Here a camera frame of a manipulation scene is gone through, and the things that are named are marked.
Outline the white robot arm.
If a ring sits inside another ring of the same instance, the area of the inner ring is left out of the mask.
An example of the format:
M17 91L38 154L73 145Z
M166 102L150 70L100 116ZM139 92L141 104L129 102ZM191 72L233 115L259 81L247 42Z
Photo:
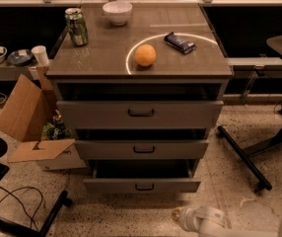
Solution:
M225 227L226 214L212 206L177 207L172 211L172 220L186 232L195 232L198 237L282 237L282 220L277 232L238 230Z

